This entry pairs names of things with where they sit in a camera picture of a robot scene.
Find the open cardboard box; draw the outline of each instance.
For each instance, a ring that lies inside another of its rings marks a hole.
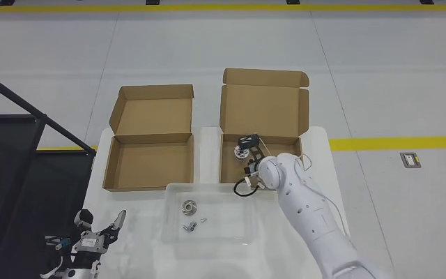
[[[191,84],[123,86],[110,116],[111,140],[103,188],[164,190],[193,182]]]
[[[259,134],[273,156],[302,154],[299,136],[308,130],[309,86],[304,72],[227,68],[224,71],[220,127],[223,130],[220,182],[245,176],[246,160],[234,156],[238,138]],[[267,151],[260,146],[263,154]]]

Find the transparent plastic container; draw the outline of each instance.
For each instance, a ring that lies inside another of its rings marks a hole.
[[[186,216],[183,202],[193,200],[197,212]],[[233,193],[233,184],[171,183],[165,192],[162,242],[248,244],[252,241],[255,203],[251,197]],[[193,232],[183,225],[197,222]]]

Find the white table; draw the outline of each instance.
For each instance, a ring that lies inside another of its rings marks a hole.
[[[194,181],[217,183],[221,131],[211,127],[192,132],[195,135]],[[253,241],[246,246],[230,245],[215,249],[162,243],[164,191],[112,193],[102,189],[113,136],[111,128],[102,132],[84,203],[84,208],[94,215],[93,231],[108,226],[121,210],[127,210],[119,240],[101,258],[101,278],[321,277],[312,255],[288,224],[277,204],[276,194],[271,191],[261,191],[254,197],[255,234]],[[312,160],[312,167],[308,170],[310,176],[337,204],[346,224],[327,133],[321,127],[310,127],[301,138],[302,150]],[[340,226],[334,207],[332,212]]]

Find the cardboard box flap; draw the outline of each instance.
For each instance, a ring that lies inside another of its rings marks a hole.
[[[122,86],[110,116],[115,135],[190,133],[191,84]]]
[[[226,68],[223,74],[223,83],[300,88],[308,87],[309,79],[304,72],[290,70]]]
[[[308,90],[224,85],[220,127],[226,134],[297,138],[308,130]]]

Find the floor marking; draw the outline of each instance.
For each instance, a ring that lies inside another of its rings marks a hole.
[[[1,6],[0,13],[156,13],[156,12],[445,12],[446,5],[140,5],[140,6]]]
[[[330,148],[340,151],[382,151],[404,149],[446,149],[446,137],[369,137],[330,139]],[[38,150],[82,150],[79,146],[42,147]]]

